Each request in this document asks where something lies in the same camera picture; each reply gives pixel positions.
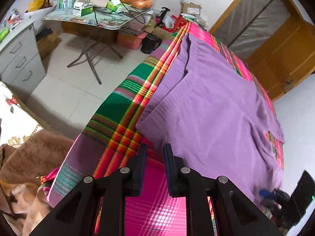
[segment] kettle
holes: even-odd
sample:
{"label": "kettle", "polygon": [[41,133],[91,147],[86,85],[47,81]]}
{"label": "kettle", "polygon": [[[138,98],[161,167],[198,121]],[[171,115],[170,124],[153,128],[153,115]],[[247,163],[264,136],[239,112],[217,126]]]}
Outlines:
{"label": "kettle", "polygon": [[162,39],[157,37],[155,34],[148,34],[142,40],[141,52],[150,55],[154,52],[162,43]]}

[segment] silver bolt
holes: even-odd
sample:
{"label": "silver bolt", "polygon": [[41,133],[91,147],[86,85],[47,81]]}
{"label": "silver bolt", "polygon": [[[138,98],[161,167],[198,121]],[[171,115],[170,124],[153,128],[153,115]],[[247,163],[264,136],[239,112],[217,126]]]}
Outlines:
{"label": "silver bolt", "polygon": [[181,168],[181,172],[184,174],[188,174],[190,172],[190,168],[183,167],[183,168]]}
{"label": "silver bolt", "polygon": [[83,182],[86,183],[86,184],[88,184],[88,183],[90,183],[90,182],[92,182],[92,181],[93,181],[93,178],[92,178],[91,176],[86,176],[86,177],[83,179]]}
{"label": "silver bolt", "polygon": [[120,173],[123,173],[123,174],[126,174],[126,173],[128,173],[129,171],[130,171],[130,169],[127,168],[127,167],[123,167],[123,168],[120,169]]}
{"label": "silver bolt", "polygon": [[228,181],[228,179],[227,179],[226,176],[220,176],[220,177],[219,177],[219,182],[220,182],[220,183],[225,184],[227,181]]}

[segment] drawer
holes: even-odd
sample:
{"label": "drawer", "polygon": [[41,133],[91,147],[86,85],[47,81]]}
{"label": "drawer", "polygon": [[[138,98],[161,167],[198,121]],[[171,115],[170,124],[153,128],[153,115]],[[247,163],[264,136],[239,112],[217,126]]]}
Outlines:
{"label": "drawer", "polygon": [[1,81],[10,84],[26,64],[38,53],[36,42],[31,42],[7,66],[1,74]]}
{"label": "drawer", "polygon": [[14,81],[9,84],[12,91],[26,102],[30,94],[45,77],[46,71],[43,67],[42,60],[37,54],[18,74]]}
{"label": "drawer", "polygon": [[24,29],[16,36],[0,53],[0,74],[8,64],[23,50],[30,42],[36,42],[33,25]]}

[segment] tile floor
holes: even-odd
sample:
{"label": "tile floor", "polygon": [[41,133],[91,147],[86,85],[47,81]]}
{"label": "tile floor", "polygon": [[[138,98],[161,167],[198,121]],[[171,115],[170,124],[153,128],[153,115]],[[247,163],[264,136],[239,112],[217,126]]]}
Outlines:
{"label": "tile floor", "polygon": [[[85,56],[80,60],[83,63],[67,68],[81,53],[79,37],[66,33],[60,37],[62,42],[43,60],[47,75],[26,105],[53,128],[75,139],[109,94],[147,55],[113,45],[123,55],[120,59],[106,48],[93,60],[102,82],[99,85]],[[89,53],[96,55],[102,47],[104,44],[99,44]]]}

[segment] brown blanket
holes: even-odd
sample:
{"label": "brown blanket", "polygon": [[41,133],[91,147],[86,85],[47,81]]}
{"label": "brown blanket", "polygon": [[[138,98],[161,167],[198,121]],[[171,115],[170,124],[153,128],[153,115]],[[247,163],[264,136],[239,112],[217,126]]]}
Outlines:
{"label": "brown blanket", "polygon": [[26,222],[24,227],[27,227],[23,230],[30,232],[30,224],[49,212],[43,190],[38,189],[40,177],[61,166],[72,144],[73,140],[58,133],[41,130],[17,149],[7,144],[0,147],[0,210],[14,218],[13,221],[18,220],[16,214],[23,214],[26,221],[21,222]]}

